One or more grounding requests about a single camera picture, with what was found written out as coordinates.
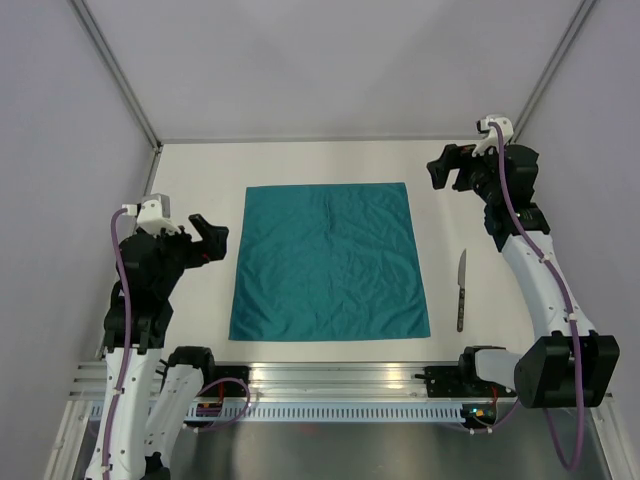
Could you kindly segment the steel table knife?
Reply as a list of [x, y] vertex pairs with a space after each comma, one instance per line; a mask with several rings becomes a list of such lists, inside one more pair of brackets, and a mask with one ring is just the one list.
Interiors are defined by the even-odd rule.
[[457, 320], [456, 329], [461, 333], [464, 329], [465, 319], [465, 300], [466, 300], [466, 265], [467, 265], [467, 250], [464, 249], [460, 255], [458, 263], [458, 304], [457, 304]]

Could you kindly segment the teal cloth napkin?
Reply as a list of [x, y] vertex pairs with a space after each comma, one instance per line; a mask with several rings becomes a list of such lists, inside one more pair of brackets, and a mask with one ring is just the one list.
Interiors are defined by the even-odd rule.
[[405, 184], [247, 188], [230, 339], [351, 342], [430, 334]]

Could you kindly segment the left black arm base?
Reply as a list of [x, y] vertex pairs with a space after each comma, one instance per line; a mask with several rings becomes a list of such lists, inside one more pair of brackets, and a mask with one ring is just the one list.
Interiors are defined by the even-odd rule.
[[[214, 381], [222, 378], [234, 378], [241, 380], [245, 385], [249, 385], [250, 368], [243, 365], [222, 365], [217, 366], [214, 372]], [[221, 397], [240, 398], [245, 397], [246, 393], [242, 386], [235, 382], [224, 381], [217, 385], [214, 394]]]

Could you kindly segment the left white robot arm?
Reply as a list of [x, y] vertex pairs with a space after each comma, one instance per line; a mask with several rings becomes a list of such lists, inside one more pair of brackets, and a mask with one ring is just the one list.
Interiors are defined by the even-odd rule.
[[170, 296], [185, 271], [220, 261], [229, 230], [201, 215], [183, 227], [111, 236], [118, 279], [104, 320], [104, 406], [87, 479], [168, 479], [171, 455], [196, 395], [218, 384], [207, 347], [182, 346], [162, 357], [173, 315]]

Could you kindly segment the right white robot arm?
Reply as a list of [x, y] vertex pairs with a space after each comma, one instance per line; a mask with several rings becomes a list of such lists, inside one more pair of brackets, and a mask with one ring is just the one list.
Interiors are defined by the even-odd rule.
[[526, 408], [601, 404], [620, 357], [612, 335], [597, 333], [566, 286], [549, 224], [533, 200], [537, 153], [522, 145], [476, 156], [471, 145], [448, 144], [428, 163], [435, 189], [450, 172], [458, 192], [485, 203], [484, 225], [510, 266], [525, 299], [534, 342], [523, 354], [498, 346], [468, 346], [460, 355], [459, 388], [478, 395], [491, 383], [516, 393]]

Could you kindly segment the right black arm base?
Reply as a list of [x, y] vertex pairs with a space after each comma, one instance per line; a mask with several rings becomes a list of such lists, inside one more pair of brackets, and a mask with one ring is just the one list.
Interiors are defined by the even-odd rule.
[[453, 365], [426, 366], [413, 378], [424, 383], [429, 398], [514, 398], [515, 392], [493, 382], [463, 374]]

